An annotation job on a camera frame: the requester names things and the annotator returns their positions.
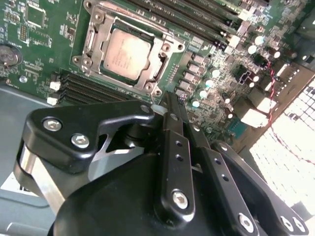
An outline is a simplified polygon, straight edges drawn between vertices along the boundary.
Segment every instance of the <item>black metal bracket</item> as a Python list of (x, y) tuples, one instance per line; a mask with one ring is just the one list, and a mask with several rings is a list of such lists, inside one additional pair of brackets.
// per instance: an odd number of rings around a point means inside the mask
[(187, 124), (193, 165), (199, 164), (214, 194), (225, 235), (258, 236), (258, 228), (222, 156), (210, 149), (204, 133)]
[(159, 139), (160, 176), (155, 212), (170, 227), (181, 227), (195, 214), (189, 141), (183, 136), (183, 121), (174, 94), (166, 93), (163, 131)]
[[(79, 173), (97, 153), (100, 135), (127, 124), (149, 123), (153, 117), (140, 101), (40, 109), (28, 115), (22, 139), (37, 156), (68, 173)], [(50, 120), (58, 123), (47, 123)]]
[(226, 143), (216, 141), (211, 147), (225, 160), (238, 189), (252, 214), (269, 236), (308, 235), (303, 220), (289, 208), (260, 176)]

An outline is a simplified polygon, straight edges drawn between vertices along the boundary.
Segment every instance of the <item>label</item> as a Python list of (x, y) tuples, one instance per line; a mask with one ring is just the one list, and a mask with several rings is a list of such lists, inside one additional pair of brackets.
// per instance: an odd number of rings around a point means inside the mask
[(0, 187), (2, 190), (7, 190), (10, 192), (21, 193), (25, 195), (30, 195), (34, 197), (38, 197), (36, 194), (30, 192), (26, 188), (22, 187), (19, 182), (16, 180), (14, 173), (12, 172), (3, 185)]

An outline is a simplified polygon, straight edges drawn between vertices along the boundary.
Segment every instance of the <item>cpu socket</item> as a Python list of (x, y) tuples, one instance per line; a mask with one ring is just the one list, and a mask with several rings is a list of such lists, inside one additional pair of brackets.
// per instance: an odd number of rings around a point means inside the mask
[(85, 0), (90, 23), (81, 56), (72, 61), (87, 75), (129, 91), (161, 96), (158, 83), (184, 41), (163, 26), (109, 2)]

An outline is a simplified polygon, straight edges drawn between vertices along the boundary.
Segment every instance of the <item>motherboard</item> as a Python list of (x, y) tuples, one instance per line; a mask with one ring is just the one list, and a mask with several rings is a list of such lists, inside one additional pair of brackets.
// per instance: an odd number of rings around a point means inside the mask
[[(0, 77), (52, 106), (166, 91), (209, 140), (268, 122), (299, 70), (292, 34), (312, 0), (4, 0)], [(270, 70), (277, 79), (269, 98)]]

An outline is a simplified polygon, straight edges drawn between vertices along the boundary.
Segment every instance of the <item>red wire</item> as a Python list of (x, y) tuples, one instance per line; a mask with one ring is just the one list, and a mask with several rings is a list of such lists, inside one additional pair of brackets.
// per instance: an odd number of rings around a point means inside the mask
[(311, 163), (313, 165), (315, 165), (314, 162), (312, 162), (311, 160), (308, 159), (304, 159), (299, 157), (298, 155), (296, 155), (290, 148), (289, 146), (284, 142), (284, 140), (282, 140), (275, 132), (274, 128), (273, 128), (273, 118), (272, 118), (272, 114), (273, 114), (273, 109), (272, 109), (272, 101), (275, 95), (275, 83), (276, 83), (276, 79), (275, 79), (275, 71), (272, 69), (271, 67), (271, 63), (268, 63), (268, 68), (270, 69), (270, 77), (271, 77), (271, 93), (270, 93), (270, 111), (269, 111), (269, 126), (271, 128), (271, 131), (273, 133), (273, 135), (275, 136), (275, 138), (277, 139), (277, 141), (286, 149), (288, 150), (292, 155), (294, 155), (297, 159), (299, 159), (300, 161), (306, 161), (308, 163)]

